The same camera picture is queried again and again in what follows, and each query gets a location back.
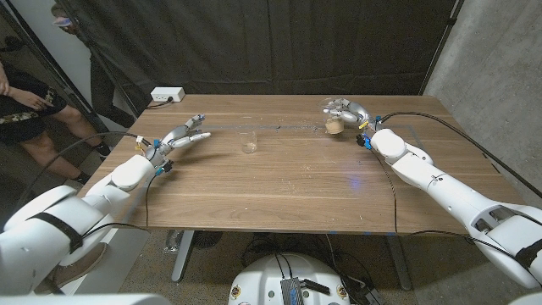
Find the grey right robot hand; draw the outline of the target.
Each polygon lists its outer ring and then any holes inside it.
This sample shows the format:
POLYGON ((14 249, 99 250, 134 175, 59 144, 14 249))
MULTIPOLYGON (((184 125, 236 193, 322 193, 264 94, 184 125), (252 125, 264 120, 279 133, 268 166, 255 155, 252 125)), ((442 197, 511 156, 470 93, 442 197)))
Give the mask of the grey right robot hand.
POLYGON ((323 112, 347 123, 356 123, 362 128, 367 127, 372 131, 379 130, 379 123, 363 106, 343 97, 332 98, 326 102, 323 106, 323 112))

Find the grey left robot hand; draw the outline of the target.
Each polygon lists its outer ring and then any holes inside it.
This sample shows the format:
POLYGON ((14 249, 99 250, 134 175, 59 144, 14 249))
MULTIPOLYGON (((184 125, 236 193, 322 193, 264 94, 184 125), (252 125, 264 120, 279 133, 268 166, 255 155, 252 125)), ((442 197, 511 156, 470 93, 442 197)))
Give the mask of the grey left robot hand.
POLYGON ((200 141, 211 136, 210 132, 201 133, 197 127, 205 120, 205 114, 197 114, 188 119, 183 125, 172 129, 161 140, 149 147, 145 158, 155 167, 162 167, 169 160, 167 155, 176 148, 185 147, 192 142, 200 141))

